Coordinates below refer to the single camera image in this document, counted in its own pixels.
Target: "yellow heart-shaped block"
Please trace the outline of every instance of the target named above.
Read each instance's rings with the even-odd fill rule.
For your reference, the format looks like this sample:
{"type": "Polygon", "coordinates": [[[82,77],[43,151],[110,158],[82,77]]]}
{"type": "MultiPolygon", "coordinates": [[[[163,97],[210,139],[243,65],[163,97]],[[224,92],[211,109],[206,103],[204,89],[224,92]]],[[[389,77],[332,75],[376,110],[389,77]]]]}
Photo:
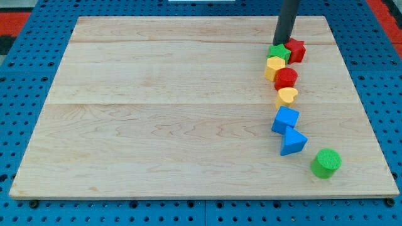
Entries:
{"type": "Polygon", "coordinates": [[[282,105],[291,107],[296,100],[299,92],[292,87],[279,89],[278,96],[276,97],[275,107],[279,109],[282,105]]]}

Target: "blue block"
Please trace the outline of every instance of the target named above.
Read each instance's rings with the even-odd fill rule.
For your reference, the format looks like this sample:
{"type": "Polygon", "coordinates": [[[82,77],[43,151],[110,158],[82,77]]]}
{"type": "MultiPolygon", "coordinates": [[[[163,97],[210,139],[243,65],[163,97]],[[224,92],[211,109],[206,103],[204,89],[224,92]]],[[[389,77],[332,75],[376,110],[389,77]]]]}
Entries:
{"type": "Polygon", "coordinates": [[[272,131],[283,135],[287,126],[294,128],[298,117],[299,112],[297,110],[281,106],[278,110],[278,113],[276,113],[271,129],[272,131]]]}
{"type": "Polygon", "coordinates": [[[286,127],[285,134],[282,137],[281,155],[285,156],[302,151],[307,140],[307,137],[296,129],[289,126],[286,127]]]}

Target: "yellow block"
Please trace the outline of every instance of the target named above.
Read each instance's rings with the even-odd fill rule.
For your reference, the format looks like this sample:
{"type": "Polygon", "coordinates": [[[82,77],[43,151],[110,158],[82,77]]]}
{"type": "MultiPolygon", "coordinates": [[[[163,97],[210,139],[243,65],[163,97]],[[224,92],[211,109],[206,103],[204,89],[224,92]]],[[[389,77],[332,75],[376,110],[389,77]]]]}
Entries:
{"type": "Polygon", "coordinates": [[[278,91],[278,96],[276,97],[275,107],[279,109],[282,105],[286,107],[291,107],[296,100],[299,92],[297,89],[292,87],[282,88],[278,91]]]}
{"type": "Polygon", "coordinates": [[[266,59],[265,78],[272,82],[275,82],[276,72],[284,68],[285,66],[285,60],[278,56],[273,56],[266,59]]]}

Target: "green cylinder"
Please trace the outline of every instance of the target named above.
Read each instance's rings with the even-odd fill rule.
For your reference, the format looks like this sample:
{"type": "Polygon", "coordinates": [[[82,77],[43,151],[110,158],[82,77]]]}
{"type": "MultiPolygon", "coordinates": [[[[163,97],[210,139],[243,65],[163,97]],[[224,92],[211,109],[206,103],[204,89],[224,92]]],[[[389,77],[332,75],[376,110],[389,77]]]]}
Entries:
{"type": "Polygon", "coordinates": [[[340,168],[340,155],[329,148],[320,150],[312,161],[311,169],[315,176],[321,179],[330,178],[340,168]]]}

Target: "blue pegboard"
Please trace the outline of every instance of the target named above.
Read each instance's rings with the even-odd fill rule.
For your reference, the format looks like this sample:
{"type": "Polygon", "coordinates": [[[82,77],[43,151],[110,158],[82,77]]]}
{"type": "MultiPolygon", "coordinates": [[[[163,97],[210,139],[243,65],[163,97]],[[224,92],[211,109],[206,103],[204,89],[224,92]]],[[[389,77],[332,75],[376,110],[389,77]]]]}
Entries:
{"type": "MultiPolygon", "coordinates": [[[[401,225],[402,199],[293,201],[15,201],[23,153],[79,16],[278,15],[281,1],[169,4],[167,0],[39,0],[0,68],[0,225],[401,225]]],[[[402,62],[360,0],[302,0],[324,15],[375,135],[402,184],[402,62]]]]}

